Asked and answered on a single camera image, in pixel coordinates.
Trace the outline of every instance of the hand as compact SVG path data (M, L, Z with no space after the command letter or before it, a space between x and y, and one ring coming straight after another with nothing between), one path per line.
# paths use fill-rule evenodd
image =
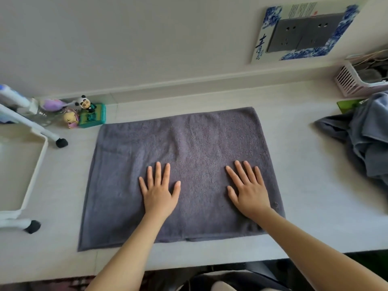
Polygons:
M152 175L152 167L149 166L147 168L148 188L142 177L139 177L139 183L144 197L145 215L155 217L164 222L177 206L180 181L175 183L174 191L171 195L168 191L170 164L167 163L164 168L163 180L161 171L161 165L158 161L156 163L155 182Z
M271 209L268 192L265 188L260 169L255 166L255 176L248 161L244 161L244 166L248 174L247 176L239 161L236 160L234 164L236 165L240 177L230 168L230 166L226 167L226 171L238 188L239 195L237 196L233 188L228 186L229 197L243 215L256 221L255 219L257 219L261 213L265 212L267 209Z

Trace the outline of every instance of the electrical outlet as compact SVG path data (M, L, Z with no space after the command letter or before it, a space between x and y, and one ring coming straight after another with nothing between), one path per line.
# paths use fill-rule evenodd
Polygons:
M308 26L303 32L297 50L323 47L335 33L344 13L309 17Z
M294 18L279 20L267 52L295 50L302 39L310 18Z

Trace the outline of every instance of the baseboard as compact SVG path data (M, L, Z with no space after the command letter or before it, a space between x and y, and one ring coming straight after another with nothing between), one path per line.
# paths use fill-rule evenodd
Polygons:
M320 63L318 66L300 68L277 68L245 73L234 73L203 78L169 81L155 84L145 84L127 88L113 88L91 92L71 93L56 96L60 99L73 99L85 95L95 103L124 103L143 100L153 100L169 97L180 97L194 94L222 92L286 84L298 81L333 78L341 63Z

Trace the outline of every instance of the towel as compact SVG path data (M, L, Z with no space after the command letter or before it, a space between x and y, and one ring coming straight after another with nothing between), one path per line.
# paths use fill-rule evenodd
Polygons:
M388 92L373 94L355 110L324 117L315 125L346 143L357 170L388 192Z
M140 223L139 176L171 164L170 192L180 180L177 207L156 242L202 241L262 234L232 204L225 166L259 166L271 206L283 204L263 131L252 107L101 126L90 165L79 251L122 245Z

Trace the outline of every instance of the person's left arm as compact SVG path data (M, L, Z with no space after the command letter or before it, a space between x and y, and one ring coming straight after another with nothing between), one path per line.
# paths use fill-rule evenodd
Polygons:
M138 291L143 279L149 252L166 218L177 205L180 181L175 183L172 195L168 191L170 164L161 176L160 162L156 163L155 181L152 167L148 167L148 188L139 178L144 196L145 215L129 239L90 283L87 291Z

